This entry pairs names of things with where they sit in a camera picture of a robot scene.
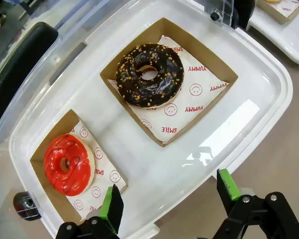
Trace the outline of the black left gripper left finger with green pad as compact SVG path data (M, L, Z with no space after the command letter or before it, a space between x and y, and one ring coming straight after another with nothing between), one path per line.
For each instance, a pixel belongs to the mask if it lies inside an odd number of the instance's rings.
M116 184L107 189L100 213L77 225L64 222L57 232L57 239L117 239L124 203Z

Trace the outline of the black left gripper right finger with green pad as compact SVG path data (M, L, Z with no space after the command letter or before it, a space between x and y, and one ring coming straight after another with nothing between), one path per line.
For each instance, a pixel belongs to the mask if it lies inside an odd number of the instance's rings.
M217 170L217 191L227 214L217 239L241 239L248 226L259 226L268 239L299 239L299 222L281 192L263 199L242 194L227 169Z

